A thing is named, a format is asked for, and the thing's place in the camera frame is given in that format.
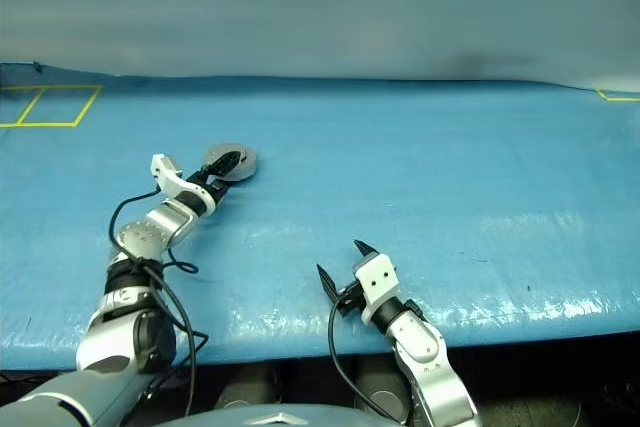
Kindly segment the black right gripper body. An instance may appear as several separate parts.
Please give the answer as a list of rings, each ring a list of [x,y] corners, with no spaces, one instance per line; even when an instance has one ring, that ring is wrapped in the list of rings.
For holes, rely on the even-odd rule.
[[[342,316],[357,310],[362,312],[365,308],[364,290],[358,280],[354,280],[338,292],[338,311]]]

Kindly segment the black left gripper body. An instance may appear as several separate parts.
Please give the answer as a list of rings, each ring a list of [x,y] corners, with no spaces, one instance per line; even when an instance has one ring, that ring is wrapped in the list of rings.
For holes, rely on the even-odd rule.
[[[209,175],[202,170],[194,172],[188,177],[188,182],[203,188],[211,197],[215,196],[216,190],[208,183]]]

